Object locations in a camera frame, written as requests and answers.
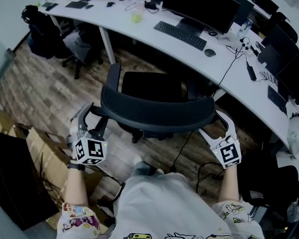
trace person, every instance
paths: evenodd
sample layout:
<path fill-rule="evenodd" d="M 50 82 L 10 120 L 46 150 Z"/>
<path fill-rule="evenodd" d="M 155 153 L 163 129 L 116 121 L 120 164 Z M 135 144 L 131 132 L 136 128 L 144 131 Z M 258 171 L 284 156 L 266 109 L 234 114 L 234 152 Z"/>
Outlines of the person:
<path fill-rule="evenodd" d="M 263 239 L 262 229 L 239 203 L 237 168 L 225 170 L 219 202 L 209 207 L 179 173 L 158 169 L 135 158 L 131 177 L 114 204 L 111 239 Z M 58 239 L 94 239 L 99 221 L 88 208 L 83 173 L 70 168 Z"/>

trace laminate floor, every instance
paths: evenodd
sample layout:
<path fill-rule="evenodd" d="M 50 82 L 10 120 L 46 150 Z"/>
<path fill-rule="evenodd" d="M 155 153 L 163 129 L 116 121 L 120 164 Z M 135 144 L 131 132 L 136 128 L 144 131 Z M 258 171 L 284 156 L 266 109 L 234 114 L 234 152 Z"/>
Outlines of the laminate floor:
<path fill-rule="evenodd" d="M 163 72 L 125 50 L 115 49 L 115 56 L 123 69 L 120 85 L 126 71 Z M 18 48 L 13 64 L 0 82 L 0 102 L 17 122 L 67 136 L 70 119 L 74 114 L 88 103 L 100 103 L 101 88 L 110 66 L 105 50 L 102 50 L 101 57 L 104 60 L 102 65 L 95 62 L 82 68 L 81 78 L 74 80 L 74 63 L 69 63 L 63 68 L 55 58 L 47 60 L 32 54 L 25 42 Z M 88 116 L 87 121 L 92 127 L 96 125 L 98 118 Z M 221 135 L 223 130 L 219 122 L 207 128 L 212 135 Z M 236 132 L 243 153 L 257 149 L 258 143 L 252 135 L 239 127 L 236 127 Z M 137 144 L 133 144 L 131 135 L 122 130 L 115 121 L 110 120 L 106 136 L 109 142 L 108 154 L 100 167 L 110 175 L 125 181 L 131 174 L 136 155 L 142 156 L 150 165 L 168 172 L 189 133 L 175 134 L 174 138 L 163 141 L 141 139 Z M 195 131 L 177 160 L 176 168 L 195 188 L 199 166 L 210 161 L 216 159 L 205 140 Z M 220 171 L 218 166 L 207 165 L 202 169 L 201 177 Z M 200 183 L 198 194 L 208 204 L 213 204 L 217 201 L 220 185 L 221 181 L 207 178 Z M 91 200 L 97 200 L 103 195 L 112 198 L 118 189 L 115 181 L 105 177 Z"/>

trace shirt sleeve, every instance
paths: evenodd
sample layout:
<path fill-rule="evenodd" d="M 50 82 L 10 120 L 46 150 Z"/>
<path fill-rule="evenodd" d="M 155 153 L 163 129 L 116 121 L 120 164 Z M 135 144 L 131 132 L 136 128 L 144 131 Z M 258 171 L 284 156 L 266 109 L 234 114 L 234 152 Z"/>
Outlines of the shirt sleeve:
<path fill-rule="evenodd" d="M 250 217 L 242 203 L 224 201 L 215 204 L 212 209 L 227 223 L 234 238 L 264 239 L 260 225 Z"/>
<path fill-rule="evenodd" d="M 100 233 L 99 224 L 95 213 L 88 207 L 63 203 L 57 239 L 94 239 Z"/>

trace black keyboard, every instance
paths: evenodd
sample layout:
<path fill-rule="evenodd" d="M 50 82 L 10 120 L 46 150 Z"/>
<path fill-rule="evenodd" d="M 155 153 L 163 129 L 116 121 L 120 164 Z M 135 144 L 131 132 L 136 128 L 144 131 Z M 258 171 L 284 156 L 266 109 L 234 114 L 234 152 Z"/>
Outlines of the black keyboard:
<path fill-rule="evenodd" d="M 286 100 L 279 95 L 272 87 L 268 86 L 268 98 L 282 111 L 287 115 Z"/>
<path fill-rule="evenodd" d="M 195 35 L 192 35 L 190 33 L 187 33 L 186 31 L 181 30 L 181 29 L 177 28 L 176 26 L 173 26 L 173 25 L 168 24 L 163 21 L 160 21 L 154 27 L 154 29 L 161 31 L 165 34 L 171 35 L 179 40 L 182 40 L 183 42 L 186 42 L 189 45 L 191 45 L 199 50 L 203 50 L 207 43 L 205 40 L 203 40 Z"/>

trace curved desk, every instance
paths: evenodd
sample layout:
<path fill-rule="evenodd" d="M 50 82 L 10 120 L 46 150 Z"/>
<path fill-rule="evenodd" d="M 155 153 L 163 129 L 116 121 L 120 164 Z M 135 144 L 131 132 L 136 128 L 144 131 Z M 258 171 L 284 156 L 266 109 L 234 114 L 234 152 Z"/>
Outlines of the curved desk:
<path fill-rule="evenodd" d="M 115 4 L 112 7 L 107 7 L 106 5 L 109 1 L 113 1 Z M 77 19 L 99 26 L 111 64 L 115 63 L 115 57 L 107 29 L 154 47 L 189 66 L 213 83 L 219 84 L 235 57 L 226 46 L 220 45 L 215 37 L 208 35 L 207 32 L 203 32 L 200 37 L 207 41 L 205 49 L 213 49 L 217 54 L 214 57 L 207 57 L 203 51 L 165 33 L 154 30 L 154 26 L 161 20 L 172 25 L 177 25 L 180 22 L 182 17 L 169 11 L 159 11 L 151 14 L 144 9 L 142 21 L 140 23 L 132 23 L 131 12 L 133 10 L 125 11 L 125 8 L 134 1 L 136 0 L 91 0 L 89 4 L 93 4 L 93 7 L 89 9 L 75 9 L 65 7 L 71 0 L 53 0 L 52 2 L 56 2 L 59 5 L 50 11 L 46 11 L 43 7 L 40 7 L 39 10 L 50 16 Z M 236 34 L 239 26 L 234 23 L 231 29 Z M 261 42 L 260 37 L 252 31 L 249 31 L 247 36 L 252 43 L 255 41 Z M 266 69 L 261 67 L 254 55 L 248 57 L 248 63 L 254 68 L 257 78 L 260 79 L 259 72 L 266 71 Z M 246 67 L 245 56 L 242 56 L 234 62 L 221 83 L 220 88 L 223 92 L 216 93 L 214 98 L 217 100 L 225 92 L 229 93 L 263 121 L 288 147 L 288 118 L 267 98 L 268 84 L 277 90 L 277 86 L 269 81 L 251 81 Z"/>

